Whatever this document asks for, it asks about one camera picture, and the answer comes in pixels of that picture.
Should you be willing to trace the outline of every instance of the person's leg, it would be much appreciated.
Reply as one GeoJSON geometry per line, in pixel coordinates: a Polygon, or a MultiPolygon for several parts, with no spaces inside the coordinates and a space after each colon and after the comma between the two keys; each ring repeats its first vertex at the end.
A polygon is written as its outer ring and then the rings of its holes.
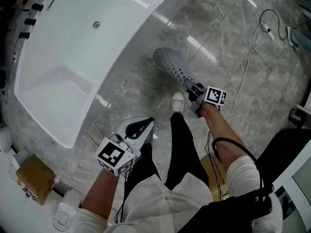
{"type": "Polygon", "coordinates": [[[141,181],[156,174],[159,178],[156,166],[152,161],[152,146],[150,143],[141,148],[141,158],[134,165],[130,176],[124,186],[124,200],[128,197],[133,188],[141,181]]]}
{"type": "Polygon", "coordinates": [[[288,42],[293,47],[302,46],[308,51],[311,51],[311,34],[302,34],[301,32],[288,27],[288,42]]]}
{"type": "Polygon", "coordinates": [[[165,185],[173,190],[186,173],[191,173],[208,186],[208,175],[201,165],[191,131],[181,113],[175,112],[172,115],[171,127],[172,156],[165,185]]]}

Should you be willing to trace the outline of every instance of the blue jeans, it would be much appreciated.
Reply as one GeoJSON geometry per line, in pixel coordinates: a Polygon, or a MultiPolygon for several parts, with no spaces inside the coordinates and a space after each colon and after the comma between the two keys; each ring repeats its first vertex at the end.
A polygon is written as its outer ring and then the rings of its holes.
{"type": "Polygon", "coordinates": [[[307,51],[311,51],[311,34],[302,34],[301,32],[291,29],[291,42],[294,43],[296,46],[302,46],[307,51]]]}

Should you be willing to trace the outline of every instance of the white shirt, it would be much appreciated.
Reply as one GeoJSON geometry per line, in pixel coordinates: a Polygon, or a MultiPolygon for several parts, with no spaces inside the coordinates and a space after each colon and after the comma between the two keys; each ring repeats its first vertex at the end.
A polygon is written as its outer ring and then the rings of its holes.
{"type": "MultiPolygon", "coordinates": [[[[259,188],[259,172],[249,156],[242,156],[231,164],[226,180],[230,196],[240,196],[259,188]]],[[[272,212],[253,222],[253,232],[282,232],[280,202],[275,194],[270,198],[272,212]]],[[[190,173],[172,191],[153,175],[129,194],[124,204],[124,223],[108,227],[105,219],[82,209],[75,233],[176,233],[210,202],[209,188],[190,173]]]]}

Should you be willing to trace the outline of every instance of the person's left arm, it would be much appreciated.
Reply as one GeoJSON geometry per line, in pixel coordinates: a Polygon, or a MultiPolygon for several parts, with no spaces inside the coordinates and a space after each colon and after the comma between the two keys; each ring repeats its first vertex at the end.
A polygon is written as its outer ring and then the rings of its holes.
{"type": "Polygon", "coordinates": [[[119,178],[103,169],[82,203],[75,233],[102,233],[106,230],[119,178]]]}

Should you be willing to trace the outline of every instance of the black pants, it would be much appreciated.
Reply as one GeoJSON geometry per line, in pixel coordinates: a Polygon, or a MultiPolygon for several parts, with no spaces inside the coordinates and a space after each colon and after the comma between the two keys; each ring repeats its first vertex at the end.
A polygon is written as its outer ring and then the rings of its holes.
{"type": "MultiPolygon", "coordinates": [[[[195,150],[191,131],[180,113],[171,117],[172,127],[172,156],[165,185],[173,190],[184,178],[191,173],[208,186],[208,175],[201,165],[195,150]]],[[[126,199],[133,188],[141,181],[159,173],[152,161],[152,146],[145,144],[141,149],[142,158],[134,165],[133,170],[125,183],[124,198],[126,199]]]]}

